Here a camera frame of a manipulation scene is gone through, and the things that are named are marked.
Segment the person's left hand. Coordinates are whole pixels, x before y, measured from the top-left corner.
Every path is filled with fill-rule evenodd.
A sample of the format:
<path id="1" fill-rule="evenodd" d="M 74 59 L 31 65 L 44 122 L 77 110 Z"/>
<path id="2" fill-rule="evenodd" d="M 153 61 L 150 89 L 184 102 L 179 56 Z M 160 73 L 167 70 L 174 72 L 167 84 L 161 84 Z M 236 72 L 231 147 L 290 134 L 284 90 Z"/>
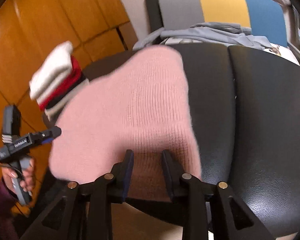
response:
<path id="1" fill-rule="evenodd" d="M 36 179 L 34 178 L 35 169 L 36 169 L 36 163 L 35 160 L 32 158 L 30 159 L 30 164 L 27 167 L 27 169 L 23 170 L 24 180 L 22 180 L 19 183 L 24 192 L 31 192 L 35 188 L 36 185 Z M 7 167 L 3 167 L 1 171 L 2 171 L 2 177 L 5 182 L 5 185 L 10 191 L 15 193 L 12 179 L 17 178 L 17 174 L 15 173 L 14 170 Z"/>

